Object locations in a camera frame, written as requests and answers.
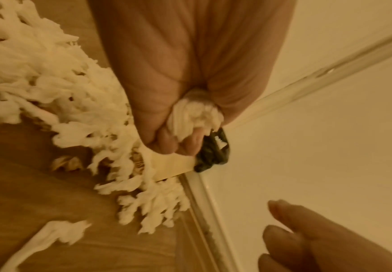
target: white wall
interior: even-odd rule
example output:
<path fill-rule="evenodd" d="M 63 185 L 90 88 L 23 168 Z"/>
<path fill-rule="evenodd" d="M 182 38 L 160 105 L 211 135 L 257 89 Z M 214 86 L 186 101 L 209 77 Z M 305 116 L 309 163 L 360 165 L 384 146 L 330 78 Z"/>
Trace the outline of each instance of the white wall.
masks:
<path fill-rule="evenodd" d="M 264 249 L 269 199 L 305 205 L 392 251 L 392 58 L 226 130 L 230 162 L 202 173 L 242 272 Z"/>
<path fill-rule="evenodd" d="M 298 1 L 265 97 L 392 36 L 392 0 Z"/>

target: wooden floor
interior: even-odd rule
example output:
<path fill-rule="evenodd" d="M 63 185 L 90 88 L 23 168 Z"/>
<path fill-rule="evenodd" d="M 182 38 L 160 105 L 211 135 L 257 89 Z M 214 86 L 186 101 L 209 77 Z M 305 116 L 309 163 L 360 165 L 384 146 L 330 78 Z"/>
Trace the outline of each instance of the wooden floor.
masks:
<path fill-rule="evenodd" d="M 85 0 L 36 0 L 39 13 L 81 37 L 93 58 L 107 65 Z M 0 125 L 0 267 L 51 220 L 88 220 L 92 226 L 72 246 L 60 243 L 36 253 L 21 272 L 191 272 L 216 271 L 192 212 L 180 215 L 175 228 L 159 227 L 153 235 L 137 235 L 139 220 L 117 223 L 116 196 L 102 196 L 93 186 L 105 174 L 54 172 L 60 155 L 77 155 L 85 165 L 85 148 L 58 149 L 51 135 L 27 120 Z"/>

